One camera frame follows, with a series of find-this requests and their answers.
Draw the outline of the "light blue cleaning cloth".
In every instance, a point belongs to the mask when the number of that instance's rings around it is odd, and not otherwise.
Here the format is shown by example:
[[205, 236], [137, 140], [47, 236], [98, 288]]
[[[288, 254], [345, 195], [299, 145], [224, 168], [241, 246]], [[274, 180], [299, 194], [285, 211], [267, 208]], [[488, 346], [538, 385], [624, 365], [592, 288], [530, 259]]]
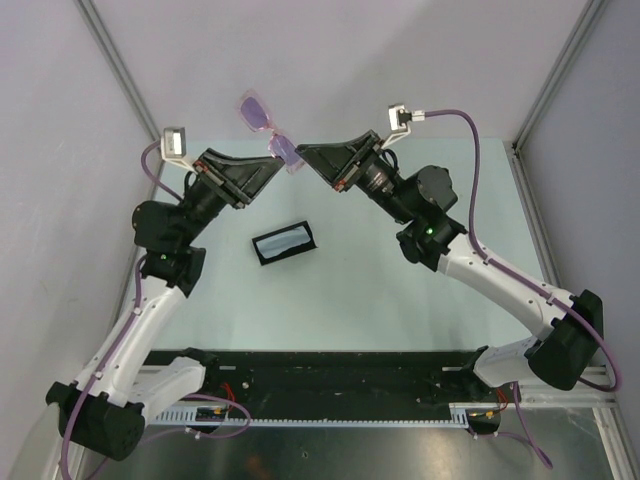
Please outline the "light blue cleaning cloth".
[[259, 253], [265, 260], [280, 256], [310, 241], [308, 231], [304, 226], [287, 229], [256, 242]]

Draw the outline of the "pink purple sunglasses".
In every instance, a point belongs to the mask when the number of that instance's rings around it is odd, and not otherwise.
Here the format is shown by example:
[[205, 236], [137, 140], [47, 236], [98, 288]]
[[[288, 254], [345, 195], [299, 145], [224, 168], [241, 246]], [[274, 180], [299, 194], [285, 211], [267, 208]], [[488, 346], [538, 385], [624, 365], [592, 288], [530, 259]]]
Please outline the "pink purple sunglasses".
[[304, 165], [304, 160], [296, 152], [296, 145], [274, 123], [271, 114], [253, 91], [247, 90], [240, 98], [238, 112], [252, 132], [269, 132], [270, 138], [267, 149], [273, 157], [280, 158], [286, 171], [293, 175]]

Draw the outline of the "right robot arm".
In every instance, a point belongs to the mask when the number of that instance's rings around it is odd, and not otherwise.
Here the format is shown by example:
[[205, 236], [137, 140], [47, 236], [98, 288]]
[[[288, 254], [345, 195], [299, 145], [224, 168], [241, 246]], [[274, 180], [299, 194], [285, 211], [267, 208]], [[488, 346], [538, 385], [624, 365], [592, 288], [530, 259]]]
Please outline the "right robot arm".
[[538, 281], [484, 247], [448, 216], [457, 196], [447, 169], [428, 165], [403, 178], [394, 153], [369, 131], [347, 142], [301, 144], [297, 154], [335, 191], [359, 188], [403, 225], [396, 239], [404, 257], [473, 288], [530, 333], [501, 347], [482, 347], [463, 368], [461, 388], [484, 401], [506, 383], [539, 379], [569, 391], [595, 355], [603, 327], [601, 299]]

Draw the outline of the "black glasses case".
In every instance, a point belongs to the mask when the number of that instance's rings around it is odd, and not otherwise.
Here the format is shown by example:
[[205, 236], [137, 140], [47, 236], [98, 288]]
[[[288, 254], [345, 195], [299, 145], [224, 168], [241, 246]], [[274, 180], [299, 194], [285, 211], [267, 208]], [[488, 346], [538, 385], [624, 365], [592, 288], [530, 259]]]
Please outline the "black glasses case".
[[251, 239], [261, 266], [266, 266], [317, 248], [311, 226], [301, 221]]

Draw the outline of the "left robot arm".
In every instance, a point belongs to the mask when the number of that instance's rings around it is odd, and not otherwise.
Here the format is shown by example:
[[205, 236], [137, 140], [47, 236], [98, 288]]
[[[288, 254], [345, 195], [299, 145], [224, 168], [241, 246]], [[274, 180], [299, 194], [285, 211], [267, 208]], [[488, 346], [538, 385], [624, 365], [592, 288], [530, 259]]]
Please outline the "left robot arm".
[[75, 379], [54, 383], [47, 404], [59, 408], [61, 455], [75, 443], [109, 459], [127, 458], [145, 428], [174, 403], [194, 394], [207, 400], [221, 387], [204, 352], [189, 349], [137, 385], [140, 368], [170, 317], [191, 295], [206, 257], [194, 240], [226, 207], [247, 207], [283, 167], [273, 155], [234, 158], [208, 149], [192, 159], [153, 143], [161, 157], [194, 181], [174, 203], [148, 200], [132, 214], [134, 243], [143, 249], [134, 297], [106, 340]]

